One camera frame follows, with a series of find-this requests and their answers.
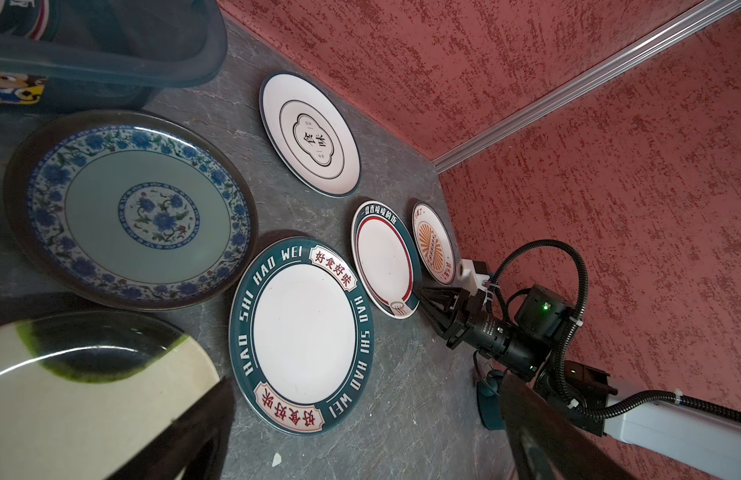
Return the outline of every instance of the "blue floral plate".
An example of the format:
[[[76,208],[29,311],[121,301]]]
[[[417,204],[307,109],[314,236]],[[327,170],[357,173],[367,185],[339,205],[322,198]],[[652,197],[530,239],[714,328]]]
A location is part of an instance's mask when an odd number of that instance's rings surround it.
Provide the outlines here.
[[[138,112],[40,128],[14,153],[3,197],[30,259],[77,294],[130,310],[218,295],[248,265],[258,230],[248,186],[219,149]]]

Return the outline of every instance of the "plate with orange sunburst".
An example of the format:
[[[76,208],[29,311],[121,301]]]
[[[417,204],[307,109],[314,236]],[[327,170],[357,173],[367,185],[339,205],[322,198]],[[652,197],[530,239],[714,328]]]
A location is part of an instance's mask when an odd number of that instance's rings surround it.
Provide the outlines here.
[[[419,202],[414,206],[414,237],[423,265],[434,280],[449,285],[456,274],[453,245],[445,226],[432,206]]]

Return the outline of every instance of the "floral medallion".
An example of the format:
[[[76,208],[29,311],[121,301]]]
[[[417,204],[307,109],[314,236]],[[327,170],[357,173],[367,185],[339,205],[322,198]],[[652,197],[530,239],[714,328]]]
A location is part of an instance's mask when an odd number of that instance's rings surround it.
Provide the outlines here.
[[[173,283],[148,283],[101,266],[77,243],[66,218],[69,186],[87,166],[109,155],[148,151],[178,160],[199,172],[222,197],[229,237],[218,259],[198,275]],[[183,191],[169,184],[143,183],[113,205],[131,238],[158,250],[187,245],[199,232],[201,212]],[[110,125],[84,130],[61,141],[32,170],[26,191],[30,223],[42,248],[81,282],[100,293],[155,302],[200,296],[222,283],[248,253],[250,209],[229,172],[207,151],[159,130]]]
[[[131,238],[158,250],[188,244],[200,227],[200,213],[192,199],[167,184],[149,182],[128,189],[117,213]]]

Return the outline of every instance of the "floral border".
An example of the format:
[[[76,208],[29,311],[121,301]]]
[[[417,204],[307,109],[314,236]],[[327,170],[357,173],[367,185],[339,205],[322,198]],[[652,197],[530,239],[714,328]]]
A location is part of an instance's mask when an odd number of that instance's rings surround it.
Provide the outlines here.
[[[143,283],[117,275],[93,261],[68,231],[64,203],[72,179],[88,164],[119,151],[145,150],[181,160],[212,182],[224,199],[231,233],[219,259],[202,274],[175,283]],[[26,207],[35,235],[64,270],[101,293],[143,302],[199,296],[229,278],[250,246],[250,210],[229,172],[207,151],[171,134],[131,125],[84,130],[59,142],[30,173]]]
[[[194,229],[192,230],[192,233],[184,238],[182,241],[178,242],[177,244],[169,244],[169,245],[160,245],[160,244],[153,244],[152,242],[143,239],[141,236],[137,235],[133,228],[128,225],[128,221],[126,220],[126,204],[128,203],[128,200],[130,197],[133,196],[133,194],[142,188],[145,187],[162,187],[166,188],[168,190],[173,190],[175,193],[181,195],[186,199],[186,201],[189,203],[189,206],[192,207],[192,210],[194,211]],[[138,184],[134,185],[133,187],[130,187],[128,191],[120,198],[119,203],[117,203],[117,216],[120,219],[120,224],[122,225],[122,228],[128,233],[128,235],[131,236],[135,241],[139,242],[141,245],[150,246],[157,250],[173,250],[175,248],[179,248],[180,246],[184,246],[192,241],[193,238],[197,236],[197,233],[200,231],[200,212],[197,211],[197,206],[194,205],[194,201],[192,201],[192,198],[190,198],[187,194],[185,194],[183,191],[179,190],[178,188],[164,184],[161,182],[145,182],[144,184]]]

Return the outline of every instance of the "dark green glaze patch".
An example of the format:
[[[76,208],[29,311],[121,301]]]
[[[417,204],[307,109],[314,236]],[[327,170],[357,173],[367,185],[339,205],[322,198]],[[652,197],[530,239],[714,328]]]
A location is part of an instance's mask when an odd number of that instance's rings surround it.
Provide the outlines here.
[[[127,379],[170,352],[187,335],[129,312],[65,313],[16,326],[32,357],[61,378],[107,383]]]

